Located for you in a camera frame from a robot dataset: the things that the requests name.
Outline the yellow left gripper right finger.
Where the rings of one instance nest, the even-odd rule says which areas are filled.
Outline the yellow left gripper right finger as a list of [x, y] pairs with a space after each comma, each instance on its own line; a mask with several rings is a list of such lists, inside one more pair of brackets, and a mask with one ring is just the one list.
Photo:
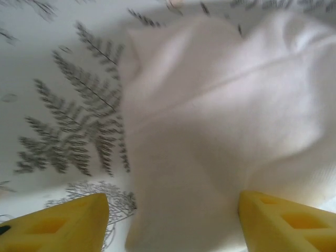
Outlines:
[[248, 251], [335, 251], [335, 214], [260, 192], [239, 196]]

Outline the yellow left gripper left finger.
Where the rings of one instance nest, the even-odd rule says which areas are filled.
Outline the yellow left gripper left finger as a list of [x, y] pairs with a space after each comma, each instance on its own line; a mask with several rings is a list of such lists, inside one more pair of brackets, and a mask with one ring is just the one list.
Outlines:
[[1, 251], [101, 251], [109, 219], [96, 193], [1, 224]]

